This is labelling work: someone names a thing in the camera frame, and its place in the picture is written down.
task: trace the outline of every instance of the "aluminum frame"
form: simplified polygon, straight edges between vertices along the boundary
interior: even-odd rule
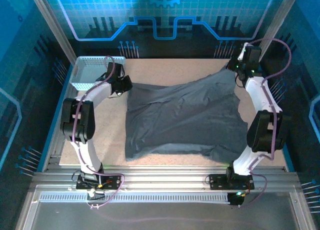
[[[32,179],[29,193],[17,224],[17,230],[32,229],[37,213],[40,196],[43,192],[72,193],[78,192],[75,182],[71,180],[77,168],[60,168],[54,172],[38,172]],[[203,166],[113,166],[105,169],[108,173],[123,173],[126,180],[121,193],[233,193],[236,190],[210,190],[205,183],[209,174],[223,174],[225,167]],[[315,230],[315,224],[308,209],[297,173],[286,172],[283,167],[257,167],[257,174],[263,174],[268,179],[266,193],[290,193],[292,210],[300,229]],[[263,178],[253,176],[255,189],[259,193],[264,186]]]
[[[59,25],[47,0],[34,0],[51,31],[57,38],[72,65],[76,62],[76,55]],[[283,0],[273,21],[271,22],[265,38],[274,37],[287,16],[295,0]],[[261,43],[262,55],[266,52],[270,42]],[[64,97],[75,97],[77,91],[68,84]],[[42,192],[74,192],[75,183],[71,176],[74,166],[59,166],[60,156],[64,145],[64,136],[59,131],[59,123],[55,124],[49,151],[46,155],[43,172],[35,173],[29,192],[16,225],[17,230],[30,230],[37,213],[39,199]],[[105,169],[108,173],[122,173],[126,175],[126,181],[121,191],[132,192],[163,192],[163,193],[212,193],[204,182],[208,174],[224,174],[225,167],[203,166],[114,166]],[[255,173],[264,174],[268,179],[267,193],[290,193],[292,208],[295,212],[299,227],[303,230],[316,229],[308,204],[301,189],[298,175],[295,172],[286,172],[284,167],[257,167]],[[254,176],[258,193],[264,186],[263,179]]]

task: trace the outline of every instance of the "metal rod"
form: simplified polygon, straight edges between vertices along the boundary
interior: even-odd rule
[[[56,57],[55,59],[58,60],[59,65],[60,65],[60,66],[64,69],[64,71],[67,73],[68,70],[67,70],[67,68],[65,67],[65,65],[62,64],[62,60],[59,60],[57,57]]]
[[[39,162],[39,160],[38,160],[38,159],[36,159],[36,158],[34,158],[34,157],[30,156],[28,153],[25,155],[25,157],[26,157],[27,159],[32,159],[32,160],[34,160],[34,161]]]
[[[22,167],[22,166],[20,166],[18,163],[15,164],[15,168],[16,168],[16,169],[23,169],[23,170],[26,170],[26,171],[29,171],[29,172],[34,173],[34,171],[32,171],[32,170],[30,170],[30,169],[28,169],[28,168]]]
[[[59,81],[60,83],[64,81],[63,78],[58,74],[58,72],[55,71],[55,68],[54,68],[54,67],[52,67],[51,70],[54,72],[55,78],[60,80],[60,81]]]
[[[125,41],[125,43],[126,43],[126,47],[127,47],[127,49],[128,49],[128,55],[129,55],[129,57],[131,58],[130,48],[129,48],[129,41]]]
[[[231,52],[231,49],[233,48],[233,46],[234,46],[234,43],[235,43],[235,41],[233,40],[233,41],[231,41],[231,47],[230,47],[230,49],[229,49],[229,51],[228,51],[228,56],[229,56],[229,58],[231,58],[231,56],[230,56],[230,52]]]
[[[218,45],[217,45],[217,46],[215,46],[214,48],[215,48],[215,50],[214,50],[213,58],[215,58],[215,57],[216,57],[216,52],[217,52],[217,49],[218,49]]]
[[[33,175],[28,174],[28,173],[26,173],[26,172],[24,172],[24,171],[22,171],[22,170],[20,170],[20,174],[24,174],[24,175],[28,175],[28,176],[30,176],[30,177],[33,177]]]
[[[27,161],[28,163],[31,163],[31,164],[34,164],[34,165],[38,165],[38,163],[35,163],[35,162],[30,161],[30,160],[28,160],[28,159],[25,159],[25,158],[24,158],[24,157],[22,157],[21,155],[19,155],[19,156],[18,156],[18,159],[19,159],[19,160],[20,160],[20,159],[22,159],[22,160]]]
[[[125,57],[126,55],[125,55],[125,51],[124,51],[124,46],[122,45],[122,41],[119,41],[119,43],[121,44],[121,49],[122,49],[122,52],[123,52],[123,56]]]
[[[222,42],[223,42],[223,41],[219,41],[220,44],[219,44],[218,52],[217,52],[217,54],[216,54],[217,56],[218,56],[218,54],[219,54],[219,51],[220,51],[220,47],[221,47]]]
[[[125,57],[128,59],[129,58],[129,54],[127,52],[127,46],[123,46],[124,48],[124,52],[125,52]]]
[[[27,164],[25,161],[22,163],[22,166],[24,166],[24,167],[29,167],[29,168],[33,168],[33,169],[37,170],[36,167]]]
[[[34,152],[36,152],[36,153],[38,153],[38,154],[40,154],[40,155],[42,155],[42,153],[41,153],[41,152],[39,152],[39,151],[37,151],[37,150],[33,149],[31,146],[29,146],[29,147],[28,147],[28,149],[29,149],[29,150],[32,150],[32,151],[34,151]]]
[[[224,58],[225,58],[225,59],[227,58],[227,54],[228,54],[228,51],[229,51],[228,49],[229,49],[229,48],[230,48],[230,46],[226,46],[226,49],[227,49],[227,50],[226,50],[225,55],[224,55]]]
[[[236,46],[233,46],[230,56],[232,56],[232,54],[234,53],[235,48],[236,48]]]
[[[281,85],[278,89],[275,89],[272,95],[275,96],[280,90],[282,90],[282,87],[283,86]]]
[[[58,78],[57,74],[54,75],[55,79],[57,79],[57,81],[63,86],[64,84],[61,82],[61,80]]]
[[[132,58],[134,59],[135,57],[134,57],[134,53],[132,51],[132,46],[129,46],[129,48],[130,48],[130,51],[131,51]]]
[[[281,81],[278,79],[271,87],[270,87],[270,91],[273,91],[275,89],[276,86],[278,86],[278,84],[280,83]]]
[[[282,96],[279,100],[276,101],[276,104],[280,103],[284,98],[285,96]]]
[[[278,10],[273,16],[272,21],[267,31],[265,32],[264,38],[274,38],[276,36],[277,32],[282,26],[282,23],[284,22],[286,16],[288,15],[295,1],[296,0],[282,0],[281,5],[279,6]],[[272,42],[271,40],[265,40],[260,43],[259,47],[261,48],[262,52],[261,52],[259,62],[264,57],[271,42]]]
[[[119,52],[120,52],[120,56],[122,57],[122,53],[121,53],[121,46],[118,46]]]
[[[220,50],[219,58],[221,58],[221,54],[222,54],[222,48],[221,48],[221,50]]]
[[[315,191],[304,192],[303,194],[304,195],[307,195],[307,194],[319,194],[319,189],[317,188]]]
[[[308,184],[316,184],[316,180],[312,179],[312,181],[310,181],[310,182],[301,184],[301,187],[302,187],[302,186],[305,186],[305,185],[308,185]]]
[[[63,78],[65,78],[67,76],[65,71],[60,66],[58,66],[56,62],[54,62],[54,66],[56,67],[56,69],[58,69],[59,73],[61,73]]]
[[[283,92],[282,92],[282,90],[278,93],[278,94],[276,94],[276,95],[273,95],[273,99],[276,99],[279,95],[281,95]]]
[[[315,198],[320,198],[320,195],[318,195],[318,196],[308,196],[305,199],[315,199]]]
[[[225,46],[224,46],[224,49],[223,49],[223,53],[222,53],[222,57],[224,57],[225,55],[225,51],[226,51],[226,48],[227,48],[227,45],[228,45],[229,41],[225,41]]]
[[[33,152],[31,152],[31,151],[28,151],[28,150],[25,149],[24,147],[22,148],[22,151],[27,152],[27,153],[29,153],[29,154],[31,154],[31,155],[33,155],[33,156],[36,156],[37,158],[41,158],[41,156],[36,155],[36,154],[34,154]]]
[[[76,64],[77,56],[70,42],[68,41],[68,38],[65,35],[62,27],[60,26],[59,21],[57,20],[54,14],[54,11],[51,9],[50,4],[48,3],[47,0],[34,0],[34,2],[38,7],[39,11],[42,13],[43,18],[45,19],[50,30],[55,36],[55,39],[57,40],[62,50],[64,51],[64,54],[70,61],[71,65],[74,66]]]
[[[137,55],[136,55],[136,47],[135,47],[135,41],[131,41],[132,43],[132,48],[133,48],[133,52],[134,52],[134,57],[137,58]]]
[[[281,93],[280,95],[278,95],[276,98],[274,98],[274,101],[277,101],[279,100],[284,94],[285,94],[286,91],[283,91],[283,93]]]
[[[137,55],[137,57],[138,57],[138,59],[140,58],[139,57],[139,47],[138,46],[135,46],[135,49],[136,49],[136,55]]]
[[[306,188],[303,188],[303,190],[314,189],[314,188],[317,188],[317,187],[320,187],[320,185],[306,187]]]
[[[308,201],[307,204],[317,204],[320,203],[320,199],[318,201]]]

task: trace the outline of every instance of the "enclosure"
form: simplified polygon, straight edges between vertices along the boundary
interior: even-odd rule
[[[320,0],[0,0],[2,229],[318,229],[319,5]],[[211,190],[206,177],[224,174],[231,161],[208,154],[169,154],[169,147],[130,157],[129,91],[94,110],[97,156],[105,173],[124,174],[125,181],[106,206],[87,206],[87,193],[72,180],[80,161],[60,130],[62,105],[100,77],[94,72],[105,71],[105,56],[121,59],[134,84],[170,88],[220,73],[245,42],[261,38],[254,45],[261,48],[257,72],[263,77],[290,61],[284,73],[267,80],[290,124],[275,159],[265,158],[254,169],[267,178],[265,194],[250,203],[265,184],[253,176],[255,189],[243,207],[230,206],[227,195],[237,191]],[[291,54],[270,38],[287,44]],[[256,116],[253,100],[241,86],[232,94],[239,124],[249,129]],[[212,137],[224,130],[204,129]],[[192,133],[192,141],[192,135],[203,135],[182,130]],[[225,142],[241,145],[241,134],[247,132],[234,128]]]

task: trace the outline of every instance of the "robotic arm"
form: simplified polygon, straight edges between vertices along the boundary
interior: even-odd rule
[[[233,162],[235,174],[248,176],[263,158],[273,160],[272,141],[275,141],[274,150],[283,148],[289,128],[290,118],[283,115],[282,109],[275,102],[268,82],[259,73],[259,58],[261,48],[243,45],[231,57],[227,68],[235,71],[245,90],[249,93],[256,116],[247,132],[247,147],[241,156]],[[276,112],[276,125],[274,126],[274,108]]]
[[[290,118],[275,102],[266,79],[257,73],[260,55],[261,48],[246,42],[242,49],[235,51],[227,65],[242,81],[256,112],[247,132],[247,146],[240,157],[230,164],[226,174],[209,175],[211,190],[239,191],[238,197],[234,197],[235,193],[228,194],[231,205],[241,205],[245,196],[241,191],[255,188],[253,169],[263,158],[274,159],[274,151],[283,148],[289,129]]]
[[[107,72],[99,77],[94,85],[101,83],[106,76],[112,72],[113,64],[109,63]],[[119,182],[111,181],[107,176],[101,176],[96,173],[104,173],[103,165],[98,159],[92,137],[95,133],[95,112],[97,107],[104,99],[112,94],[120,97],[124,92],[132,88],[132,82],[129,76],[124,76],[125,72],[122,64],[115,63],[115,69],[108,81],[102,83],[99,87],[93,89],[86,95],[80,107],[77,116],[75,129],[75,142],[72,141],[73,127],[76,117],[76,109],[83,97],[66,98],[62,104],[60,130],[66,139],[74,147],[81,165],[81,173],[78,177],[77,189],[91,189],[92,185],[101,185],[108,183],[108,189],[117,189]]]

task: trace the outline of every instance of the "cable connector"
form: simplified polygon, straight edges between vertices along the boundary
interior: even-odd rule
[[[88,195],[90,198],[93,198],[95,196],[96,190],[94,188],[91,188],[88,192]]]
[[[244,59],[244,54],[245,54],[245,51],[246,51],[246,46],[248,45],[249,43],[248,42],[245,42],[243,44],[243,48],[241,50],[241,53],[240,55],[238,56],[238,61],[242,61]]]

